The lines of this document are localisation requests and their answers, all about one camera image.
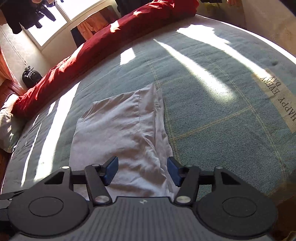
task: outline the white towel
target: white towel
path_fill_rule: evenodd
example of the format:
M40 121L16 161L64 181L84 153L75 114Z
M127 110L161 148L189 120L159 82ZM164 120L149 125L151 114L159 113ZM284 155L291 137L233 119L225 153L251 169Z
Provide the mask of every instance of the white towel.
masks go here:
M154 84L94 102L77 121L69 161L72 170L117 156L119 168L107 187L113 201L117 196L173 200L178 188L167 170L167 158L173 152L163 111L162 93ZM75 191L88 198L85 187Z

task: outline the red blanket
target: red blanket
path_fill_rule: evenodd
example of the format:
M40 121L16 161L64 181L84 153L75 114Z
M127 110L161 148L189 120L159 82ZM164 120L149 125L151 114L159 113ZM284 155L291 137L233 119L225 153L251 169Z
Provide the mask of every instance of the red blanket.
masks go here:
M16 100L12 113L31 119L54 95L99 61L149 32L194 16L198 4L197 0L158 0L125 15L97 32L71 56L52 68L36 86Z

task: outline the mattress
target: mattress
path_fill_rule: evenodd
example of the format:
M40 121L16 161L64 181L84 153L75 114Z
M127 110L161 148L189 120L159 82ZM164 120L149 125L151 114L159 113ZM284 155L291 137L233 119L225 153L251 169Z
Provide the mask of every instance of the mattress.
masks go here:
M295 64L270 41L202 16L159 29L79 76L27 123L2 193L29 188L69 164L77 120L94 101L154 83L181 164L223 166L268 194L296 168L296 121L280 109L295 100ZM287 94L280 103L277 81ZM209 191L201 187L199 198Z

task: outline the backpack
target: backpack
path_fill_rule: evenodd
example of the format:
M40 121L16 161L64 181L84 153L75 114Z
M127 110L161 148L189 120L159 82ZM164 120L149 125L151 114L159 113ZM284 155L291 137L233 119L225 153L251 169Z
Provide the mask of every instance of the backpack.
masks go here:
M22 74L22 80L29 89L34 87L41 79L41 74L33 69L25 70Z

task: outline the fabric label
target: fabric label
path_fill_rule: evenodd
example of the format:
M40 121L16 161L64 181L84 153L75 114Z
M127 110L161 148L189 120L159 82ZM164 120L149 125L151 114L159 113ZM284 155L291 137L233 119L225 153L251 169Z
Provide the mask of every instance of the fabric label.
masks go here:
M252 78L269 97L290 131L294 133L296 131L296 98L274 73L268 69L265 71L262 76L252 74Z

